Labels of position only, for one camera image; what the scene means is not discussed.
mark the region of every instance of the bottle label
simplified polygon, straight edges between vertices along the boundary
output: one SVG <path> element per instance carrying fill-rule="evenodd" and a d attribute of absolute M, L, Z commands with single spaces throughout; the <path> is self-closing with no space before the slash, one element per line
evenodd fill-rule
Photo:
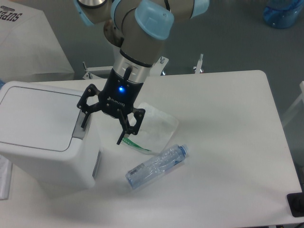
<path fill-rule="evenodd" d="M 135 174 L 138 170 L 140 170 L 140 169 L 143 168 L 143 167 L 144 167 L 144 164 L 141 163 L 140 165 L 136 166 L 134 169 L 128 171 L 128 173 L 129 173 L 130 175 L 133 175 L 133 174 Z"/>

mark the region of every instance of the bottle cap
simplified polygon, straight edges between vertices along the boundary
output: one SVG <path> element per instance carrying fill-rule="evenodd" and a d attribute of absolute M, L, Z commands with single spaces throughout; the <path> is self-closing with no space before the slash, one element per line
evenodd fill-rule
<path fill-rule="evenodd" d="M 180 146 L 180 149 L 181 149 L 181 151 L 182 151 L 182 153 L 184 154 L 184 155 L 186 155 L 187 153 L 188 153 L 188 146 L 187 145 L 182 145 L 182 146 Z"/>

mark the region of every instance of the white cloth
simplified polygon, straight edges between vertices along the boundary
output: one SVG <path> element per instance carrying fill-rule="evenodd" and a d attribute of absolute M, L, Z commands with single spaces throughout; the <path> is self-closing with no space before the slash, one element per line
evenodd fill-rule
<path fill-rule="evenodd" d="M 0 78 L 39 81 L 55 73 L 70 77 L 74 71 L 44 12 L 0 0 Z"/>
<path fill-rule="evenodd" d="M 123 138 L 122 143 L 144 154 L 157 154 L 168 144 L 179 121 L 145 102 L 138 108 L 146 110 L 139 132 L 137 135 L 131 134 L 128 138 Z M 133 126 L 135 123 L 136 120 L 133 117 L 130 125 Z"/>

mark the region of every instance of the black cable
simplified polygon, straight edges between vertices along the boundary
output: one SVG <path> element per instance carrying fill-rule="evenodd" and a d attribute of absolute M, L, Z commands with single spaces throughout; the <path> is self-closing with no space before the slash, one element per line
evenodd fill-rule
<path fill-rule="evenodd" d="M 300 228 L 302 225 L 304 225 L 304 222 L 300 223 L 300 224 L 297 225 L 295 228 Z"/>
<path fill-rule="evenodd" d="M 166 9 L 171 12 L 170 4 L 169 4 L 168 0 L 164 0 L 164 2 L 165 2 L 165 5 L 166 5 Z"/>

